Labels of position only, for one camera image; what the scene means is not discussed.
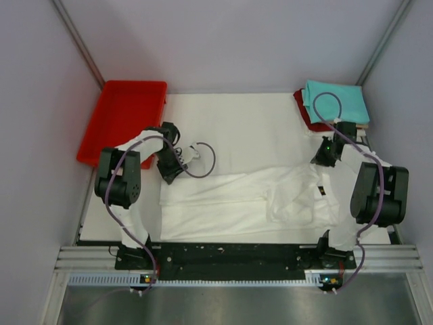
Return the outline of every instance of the red tray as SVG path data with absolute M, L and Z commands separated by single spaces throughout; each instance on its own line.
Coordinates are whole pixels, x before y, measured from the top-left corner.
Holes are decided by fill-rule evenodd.
M 119 146 L 146 127 L 160 125 L 167 84 L 163 81 L 108 81 L 93 111 L 76 159 L 97 167 L 105 147 Z M 153 156 L 143 164 L 149 169 Z

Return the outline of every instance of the gray wall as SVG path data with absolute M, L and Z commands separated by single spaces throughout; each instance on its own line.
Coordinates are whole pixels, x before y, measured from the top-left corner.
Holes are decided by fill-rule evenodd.
M 401 0 L 64 0 L 105 79 L 170 92 L 356 83 Z
M 433 284 L 433 1 L 415 1 L 364 86 L 378 154 L 410 172 L 404 238 Z
M 36 324 L 90 168 L 98 89 L 48 0 L 0 2 L 0 324 Z

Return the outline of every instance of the folded towel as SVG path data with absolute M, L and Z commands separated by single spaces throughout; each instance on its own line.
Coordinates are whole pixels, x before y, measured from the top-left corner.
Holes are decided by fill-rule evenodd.
M 342 104 L 340 111 L 340 107 L 333 96 L 320 96 L 316 101 L 316 109 L 325 120 L 333 121 L 335 118 L 340 118 L 342 121 L 357 124 L 368 124 L 370 121 L 360 86 L 333 85 L 308 80 L 305 90 L 302 91 L 302 98 L 312 123 L 321 122 L 313 109 L 313 101 L 317 95 L 323 92 L 334 93 Z
M 305 135 L 309 136 L 309 137 L 318 137 L 318 138 L 322 138 L 322 137 L 333 137 L 334 136 L 334 131 L 323 131 L 323 132 L 313 132 L 310 131 L 308 129 L 304 130 Z M 361 142 L 362 137 L 365 137 L 367 134 L 365 132 L 365 129 L 357 129 L 357 141 Z

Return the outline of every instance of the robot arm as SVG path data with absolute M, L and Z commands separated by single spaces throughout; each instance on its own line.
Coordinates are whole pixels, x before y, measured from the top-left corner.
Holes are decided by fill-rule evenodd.
M 120 157 L 133 144 L 141 142 L 133 150 L 126 153 L 121 173 L 118 173 L 114 178 L 108 196 L 108 204 L 111 206 L 112 212 L 124 225 L 121 229 L 122 243 L 129 248 L 139 248 L 139 245 L 125 233 L 125 229 L 128 229 L 141 242 L 146 242 L 149 236 L 143 226 L 136 204 L 141 190 L 140 164 L 152 154 L 156 154 L 158 157 L 157 166 L 161 176 L 168 184 L 171 184 L 175 177 L 187 168 L 187 163 L 200 157 L 195 149 L 196 144 L 182 149 L 177 148 L 176 152 L 173 152 L 162 138 L 151 138 L 142 141 L 142 139 L 154 135 L 164 137 L 171 144 L 175 144 L 180 137 L 179 131 L 172 123 L 163 123 L 161 127 L 152 127 L 142 131 L 137 137 L 116 148 L 104 148 L 99 158 L 95 193 L 105 203 L 106 189 Z M 179 164 L 177 158 L 183 163 L 183 166 Z
M 356 142 L 357 130 L 354 123 L 339 122 L 336 129 L 346 137 Z M 374 225 L 388 227 L 400 223 L 405 217 L 409 172 L 404 167 L 388 164 L 371 152 L 367 146 L 357 144 L 362 149 L 360 154 L 351 144 L 335 134 L 333 139 L 323 138 L 322 145 L 317 151 L 312 163 L 328 168 L 334 176 L 334 183 L 338 186 L 340 179 L 344 179 L 346 186 L 352 184 L 352 195 L 340 193 L 340 204 L 347 204 L 350 215 L 354 220 L 345 219 L 344 223 L 333 228 L 329 233 L 329 245 L 342 251 L 353 249 L 357 232 L 373 219 L 379 204 L 379 169 L 368 156 L 374 156 L 380 162 L 384 173 L 384 199 L 380 214 Z M 363 232 L 361 238 L 368 234 Z

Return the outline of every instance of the white cloth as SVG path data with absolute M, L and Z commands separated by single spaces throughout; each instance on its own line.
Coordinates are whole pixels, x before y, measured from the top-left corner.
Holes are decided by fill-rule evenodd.
M 334 131 L 314 132 L 314 131 L 311 131 L 308 127 L 306 127 L 306 125 L 304 128 L 304 132 L 309 137 L 322 138 L 322 137 L 333 137 L 334 136 Z M 365 137 L 365 136 L 366 136 L 365 129 L 357 129 L 358 139 L 361 139 L 361 137 Z
M 321 228 L 338 224 L 331 189 L 315 165 L 162 184 L 162 240 Z

